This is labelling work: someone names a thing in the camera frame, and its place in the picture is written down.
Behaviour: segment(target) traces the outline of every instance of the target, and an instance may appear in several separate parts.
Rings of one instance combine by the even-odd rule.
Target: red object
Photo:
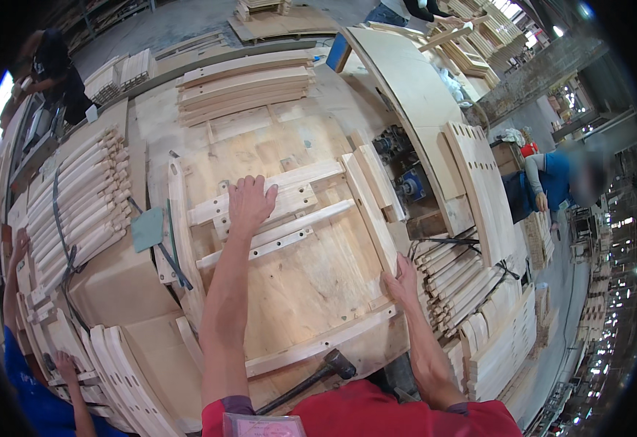
[[[466,413],[431,410],[425,402],[398,404],[367,380],[352,381],[299,402],[298,415],[308,437],[324,436],[522,436],[500,401],[467,402]],[[224,406],[209,404],[201,414],[202,436],[221,437]]]
[[[525,144],[524,147],[520,149],[520,152],[523,154],[523,157],[526,158],[531,154],[535,154],[539,152],[539,149],[536,146],[536,143]]]

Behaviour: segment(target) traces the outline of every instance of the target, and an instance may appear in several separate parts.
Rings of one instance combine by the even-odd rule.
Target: concrete floor
[[[303,0],[321,9],[339,24],[346,26],[362,22],[378,0]],[[235,0],[204,1],[175,0],[159,6],[155,13],[144,11],[114,26],[73,56],[82,77],[87,77],[105,61],[114,56],[143,49],[159,50],[181,40],[209,31],[221,29],[232,47],[241,43],[226,22],[235,8]],[[425,22],[414,19],[409,27],[425,29]],[[545,97],[527,105],[513,118],[492,129],[490,138],[506,128],[530,127],[539,149],[546,153],[554,149],[551,122],[558,117]],[[550,345],[539,358],[539,370],[534,394],[520,425],[529,424],[544,404],[552,386],[558,379],[568,380],[578,360],[576,330],[585,301],[589,268],[586,264],[569,262],[570,235],[568,223],[561,223],[562,241],[555,241],[552,264],[534,272],[536,282],[547,282],[551,287],[551,305],[559,308],[559,329],[550,339]]]

